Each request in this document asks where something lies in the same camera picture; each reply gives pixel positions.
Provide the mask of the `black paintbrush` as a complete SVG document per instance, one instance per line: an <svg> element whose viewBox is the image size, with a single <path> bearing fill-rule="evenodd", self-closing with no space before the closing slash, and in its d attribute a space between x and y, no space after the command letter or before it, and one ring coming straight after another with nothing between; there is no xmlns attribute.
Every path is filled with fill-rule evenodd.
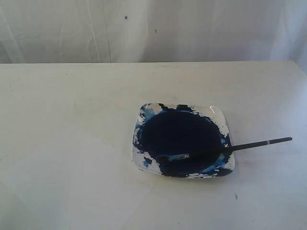
<svg viewBox="0 0 307 230"><path fill-rule="evenodd" d="M293 140L292 137L285 137L285 138L271 139L271 140L266 140L266 141L253 142L253 143L248 143L248 144L235 145L235 146L230 146L230 147L223 147L219 149L210 149L210 150L206 150L202 152L177 154L177 155L171 155L171 156L160 155L156 157L156 161L161 165L166 165L172 161L180 161L184 159L199 159L199 158L206 157L206 156L213 156L216 154L251 149L251 148L256 148L256 147L261 147L261 146L288 142L292 140Z"/></svg>

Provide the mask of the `white paper sheet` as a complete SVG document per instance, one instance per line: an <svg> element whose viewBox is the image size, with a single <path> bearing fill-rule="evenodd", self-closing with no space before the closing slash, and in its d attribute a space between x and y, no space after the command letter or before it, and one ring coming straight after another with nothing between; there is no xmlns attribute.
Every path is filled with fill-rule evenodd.
<svg viewBox="0 0 307 230"><path fill-rule="evenodd" d="M154 229L156 179L131 162L135 118L25 117L3 127L1 229Z"/></svg>

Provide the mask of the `white square paint dish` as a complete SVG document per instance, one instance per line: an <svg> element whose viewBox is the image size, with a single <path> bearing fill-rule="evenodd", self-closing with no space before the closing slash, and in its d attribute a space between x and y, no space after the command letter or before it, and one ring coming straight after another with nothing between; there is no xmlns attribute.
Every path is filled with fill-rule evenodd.
<svg viewBox="0 0 307 230"><path fill-rule="evenodd" d="M216 106L146 103L140 110L132 140L131 158L138 169L177 178L212 178L235 168L232 152L200 159L160 164L158 156L202 152L232 146L226 118Z"/></svg>

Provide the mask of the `white backdrop cloth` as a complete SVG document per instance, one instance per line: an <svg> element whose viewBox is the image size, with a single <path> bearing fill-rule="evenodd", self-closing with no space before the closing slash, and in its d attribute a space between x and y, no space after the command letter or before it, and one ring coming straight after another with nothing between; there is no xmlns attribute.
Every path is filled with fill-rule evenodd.
<svg viewBox="0 0 307 230"><path fill-rule="evenodd" d="M304 0L3 0L2 63L307 59Z"/></svg>

